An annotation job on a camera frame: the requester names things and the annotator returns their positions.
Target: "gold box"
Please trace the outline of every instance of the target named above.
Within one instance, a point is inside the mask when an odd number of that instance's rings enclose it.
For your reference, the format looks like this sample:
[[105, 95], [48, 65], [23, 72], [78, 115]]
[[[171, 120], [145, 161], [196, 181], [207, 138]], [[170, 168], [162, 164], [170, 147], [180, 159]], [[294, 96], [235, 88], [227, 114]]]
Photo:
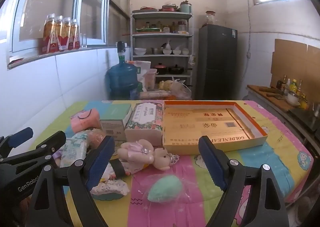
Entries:
[[208, 136], [224, 152], [262, 145], [268, 135], [233, 101], [164, 102], [163, 146], [178, 155], [198, 155]]

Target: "mint green egg-shaped object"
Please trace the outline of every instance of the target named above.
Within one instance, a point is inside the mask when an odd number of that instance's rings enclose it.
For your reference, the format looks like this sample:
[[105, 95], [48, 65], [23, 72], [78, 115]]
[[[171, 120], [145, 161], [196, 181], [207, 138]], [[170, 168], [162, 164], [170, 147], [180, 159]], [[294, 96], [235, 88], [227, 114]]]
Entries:
[[148, 200], [155, 203], [163, 203], [174, 200], [182, 190], [182, 183], [175, 175], [168, 175], [153, 184]]

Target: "barcode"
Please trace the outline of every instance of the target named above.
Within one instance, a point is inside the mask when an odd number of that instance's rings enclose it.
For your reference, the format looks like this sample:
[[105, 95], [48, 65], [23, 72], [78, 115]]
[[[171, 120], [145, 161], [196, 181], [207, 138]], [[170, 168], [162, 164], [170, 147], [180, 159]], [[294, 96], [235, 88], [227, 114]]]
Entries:
[[228, 128], [236, 127], [236, 124], [234, 122], [226, 122], [226, 125]]

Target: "refrigerator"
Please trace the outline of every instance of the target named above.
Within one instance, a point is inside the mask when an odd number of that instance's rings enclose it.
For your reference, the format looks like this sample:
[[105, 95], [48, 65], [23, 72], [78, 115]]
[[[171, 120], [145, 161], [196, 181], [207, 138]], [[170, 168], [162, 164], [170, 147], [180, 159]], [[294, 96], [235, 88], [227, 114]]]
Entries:
[[219, 25], [207, 24], [199, 29], [197, 100], [233, 98], [237, 37], [237, 30]]

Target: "tablecloth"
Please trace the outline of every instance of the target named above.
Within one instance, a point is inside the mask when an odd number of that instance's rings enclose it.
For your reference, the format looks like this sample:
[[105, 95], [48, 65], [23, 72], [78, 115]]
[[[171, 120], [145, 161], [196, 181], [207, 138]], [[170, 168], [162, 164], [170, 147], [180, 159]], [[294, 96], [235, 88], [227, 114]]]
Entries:
[[[34, 141], [31, 149], [58, 130], [67, 137], [74, 135], [70, 127], [70, 117], [80, 110], [96, 108], [105, 113], [111, 103], [131, 103], [141, 101], [89, 101], [76, 102], [54, 120]], [[271, 166], [286, 202], [293, 202], [298, 197], [313, 164], [313, 158], [300, 141], [276, 117], [254, 101], [236, 101], [267, 132], [268, 138], [262, 146], [226, 153], [229, 158], [237, 159], [243, 165], [260, 167]], [[189, 201], [172, 203], [151, 203], [140, 192], [142, 182], [152, 174], [175, 174], [184, 178], [195, 187], [186, 190]], [[193, 226], [203, 227], [214, 212], [222, 191], [215, 186], [200, 155], [180, 156], [177, 164], [169, 171], [161, 172], [152, 166], [123, 179], [131, 193], [112, 201], [95, 200], [106, 223], [110, 227], [163, 227]], [[247, 204], [250, 186], [243, 190], [243, 197], [238, 207], [233, 226], [241, 223]], [[82, 226], [76, 213], [70, 190], [65, 188], [66, 200], [74, 226]]]

